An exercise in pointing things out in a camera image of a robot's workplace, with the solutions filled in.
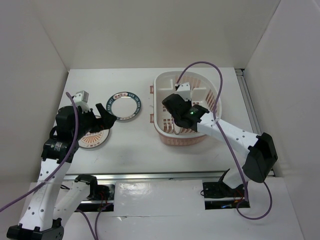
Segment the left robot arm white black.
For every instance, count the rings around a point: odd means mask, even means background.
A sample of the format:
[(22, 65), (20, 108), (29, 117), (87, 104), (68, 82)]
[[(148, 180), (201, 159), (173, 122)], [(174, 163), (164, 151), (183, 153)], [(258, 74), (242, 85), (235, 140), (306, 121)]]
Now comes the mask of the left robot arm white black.
[(56, 126), (44, 143), (37, 185), (29, 194), (30, 203), (17, 225), (10, 226), (10, 240), (61, 240), (65, 225), (84, 198), (92, 200), (99, 193), (97, 178), (81, 174), (70, 190), (58, 201), (62, 182), (79, 149), (79, 140), (87, 133), (109, 130), (116, 116), (96, 104), (100, 114), (96, 117), (85, 103), (76, 103), (58, 110)]

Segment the white plate red characters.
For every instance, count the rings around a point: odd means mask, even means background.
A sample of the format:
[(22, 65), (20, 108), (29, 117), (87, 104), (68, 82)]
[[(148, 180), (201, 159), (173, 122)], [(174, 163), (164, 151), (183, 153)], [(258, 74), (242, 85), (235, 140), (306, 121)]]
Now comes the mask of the white plate red characters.
[(175, 135), (179, 135), (180, 133), (181, 133), (181, 131), (182, 131), (182, 127), (180, 127), (180, 126), (178, 126), (178, 125), (176, 125), (175, 123), (173, 124), (173, 132), (174, 132), (174, 134)]

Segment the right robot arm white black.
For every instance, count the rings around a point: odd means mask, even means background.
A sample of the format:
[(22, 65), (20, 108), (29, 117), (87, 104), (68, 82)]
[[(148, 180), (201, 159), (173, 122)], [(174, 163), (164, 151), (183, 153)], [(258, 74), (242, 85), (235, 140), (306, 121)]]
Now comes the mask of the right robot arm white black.
[(258, 135), (240, 129), (178, 94), (169, 95), (162, 104), (177, 126), (226, 143), (236, 169), (228, 170), (219, 180), (218, 190), (223, 196), (230, 196), (238, 186), (249, 181), (263, 183), (278, 160), (273, 138), (268, 133)]

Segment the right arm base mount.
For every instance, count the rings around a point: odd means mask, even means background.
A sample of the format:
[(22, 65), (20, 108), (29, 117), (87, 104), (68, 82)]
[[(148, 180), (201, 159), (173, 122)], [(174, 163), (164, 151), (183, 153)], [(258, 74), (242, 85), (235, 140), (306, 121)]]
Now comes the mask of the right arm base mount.
[(204, 198), (205, 210), (249, 208), (250, 204), (245, 201), (245, 188), (241, 184), (232, 189), (223, 182), (203, 182), (200, 195)]

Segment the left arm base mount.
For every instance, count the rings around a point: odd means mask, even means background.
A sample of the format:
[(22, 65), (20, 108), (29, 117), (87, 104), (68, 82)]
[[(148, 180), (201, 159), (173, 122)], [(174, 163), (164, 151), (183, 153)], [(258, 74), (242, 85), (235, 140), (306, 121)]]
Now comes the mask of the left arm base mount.
[(114, 184), (98, 184), (93, 192), (81, 201), (77, 209), (84, 213), (113, 212), (115, 199)]

